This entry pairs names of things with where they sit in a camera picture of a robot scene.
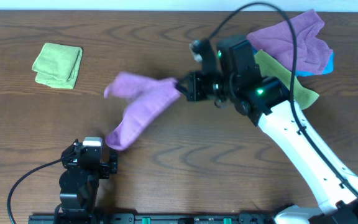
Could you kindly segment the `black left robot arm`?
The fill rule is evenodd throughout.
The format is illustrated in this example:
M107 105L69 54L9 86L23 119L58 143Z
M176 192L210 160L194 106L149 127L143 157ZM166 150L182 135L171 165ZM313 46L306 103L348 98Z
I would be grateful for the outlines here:
M98 223L94 213L101 179L117 172L117 154L103 147L103 139L86 137L75 140L61 155L65 172L60 176L60 205L54 223Z

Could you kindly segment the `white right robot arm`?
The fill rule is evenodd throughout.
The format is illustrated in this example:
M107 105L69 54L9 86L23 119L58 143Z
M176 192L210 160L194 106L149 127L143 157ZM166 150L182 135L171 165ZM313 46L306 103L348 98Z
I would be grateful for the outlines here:
M358 176L313 129L287 87L261 75L250 42L234 35L212 47L202 39L190 50L201 69L181 79L177 90L188 101L213 100L217 107L233 103L283 150L318 203L316 208L283 208L270 223L358 223Z

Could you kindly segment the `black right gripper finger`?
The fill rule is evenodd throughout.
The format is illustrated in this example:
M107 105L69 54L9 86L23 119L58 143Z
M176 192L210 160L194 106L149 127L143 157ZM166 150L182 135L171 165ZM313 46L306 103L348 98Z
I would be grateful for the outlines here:
M177 90L194 90L194 77L195 73L189 72L177 81L175 88Z
M177 88L177 90L186 98L187 101L194 101L194 92L186 88Z

